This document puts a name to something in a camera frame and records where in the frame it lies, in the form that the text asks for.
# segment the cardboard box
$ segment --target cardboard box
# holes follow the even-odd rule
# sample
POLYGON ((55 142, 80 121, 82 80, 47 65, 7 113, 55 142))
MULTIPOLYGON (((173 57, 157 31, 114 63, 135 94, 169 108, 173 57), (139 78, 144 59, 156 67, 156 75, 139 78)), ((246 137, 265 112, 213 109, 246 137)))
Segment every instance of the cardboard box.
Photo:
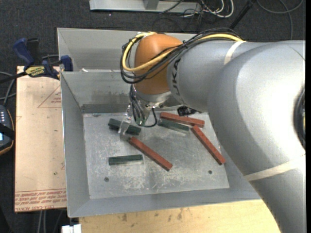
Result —
POLYGON ((17 79, 15 212, 67 206, 60 81, 17 79))

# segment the gray robot arm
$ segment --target gray robot arm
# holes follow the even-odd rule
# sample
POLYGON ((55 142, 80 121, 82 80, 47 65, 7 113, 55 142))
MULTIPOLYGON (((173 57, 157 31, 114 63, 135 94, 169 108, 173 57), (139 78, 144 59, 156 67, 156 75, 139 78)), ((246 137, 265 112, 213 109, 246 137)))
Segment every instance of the gray robot arm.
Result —
POLYGON ((207 42, 176 59, 167 79, 181 104, 209 113, 280 230, 306 232, 306 152, 295 125, 305 42, 207 42))

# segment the wooden table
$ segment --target wooden table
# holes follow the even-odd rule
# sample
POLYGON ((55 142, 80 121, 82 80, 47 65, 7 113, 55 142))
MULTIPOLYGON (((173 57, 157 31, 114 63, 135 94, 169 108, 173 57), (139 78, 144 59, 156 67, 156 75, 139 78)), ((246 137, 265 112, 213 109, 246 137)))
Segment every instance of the wooden table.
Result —
POLYGON ((280 233, 262 200, 79 218, 83 233, 280 233))

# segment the red wooden block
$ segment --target red wooden block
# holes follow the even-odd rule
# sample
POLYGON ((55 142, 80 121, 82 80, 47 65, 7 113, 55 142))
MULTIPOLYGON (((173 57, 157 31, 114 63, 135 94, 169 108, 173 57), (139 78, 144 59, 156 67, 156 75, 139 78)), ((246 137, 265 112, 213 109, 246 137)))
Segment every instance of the red wooden block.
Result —
POLYGON ((154 152, 151 148, 143 144, 141 141, 139 141, 137 138, 132 137, 129 140, 129 143, 137 148, 140 152, 147 155, 150 159, 152 159, 155 163, 157 163, 159 166, 164 168, 167 171, 170 171, 173 165, 165 160, 161 155, 154 152))
POLYGON ((160 118, 170 120, 170 121, 174 121, 174 122, 178 122, 178 123, 191 125, 191 126, 197 125, 200 128, 203 128, 205 125, 205 122, 203 120, 191 118, 191 117, 187 117, 187 116, 179 116, 179 115, 175 115, 175 114, 167 113, 167 112, 161 112, 160 118))
POLYGON ((198 126, 193 126, 191 131, 200 140, 203 146, 209 151, 209 153, 214 157, 219 165, 225 163, 224 157, 218 152, 218 150, 214 147, 214 145, 209 141, 209 139, 204 135, 198 126))

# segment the dark green block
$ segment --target dark green block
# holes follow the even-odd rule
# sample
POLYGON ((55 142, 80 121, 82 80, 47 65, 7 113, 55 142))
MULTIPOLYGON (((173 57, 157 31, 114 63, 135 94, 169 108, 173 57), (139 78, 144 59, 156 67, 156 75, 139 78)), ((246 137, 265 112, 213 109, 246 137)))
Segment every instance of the dark green block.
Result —
MULTIPOLYGON (((111 128, 112 130, 119 130, 121 122, 111 118, 109 120, 108 125, 109 125, 109 128, 111 128)), ((140 131, 141 131, 141 128, 136 127, 134 125, 130 125, 128 126, 126 133, 131 134, 131 135, 139 135, 140 131)))
POLYGON ((109 157, 109 165, 119 165, 119 164, 131 164, 136 162, 142 162, 143 158, 141 154, 126 155, 126 156, 115 156, 109 157))
POLYGON ((159 122, 158 122, 158 126, 165 127, 167 129, 170 129, 170 130, 179 131, 179 132, 182 132, 182 133, 185 133, 185 132, 189 131, 189 127, 188 126, 185 126, 183 124, 179 124, 179 123, 176 123, 176 122, 172 122, 172 121, 169 121, 169 120, 166 120, 166 119, 160 119, 159 122))

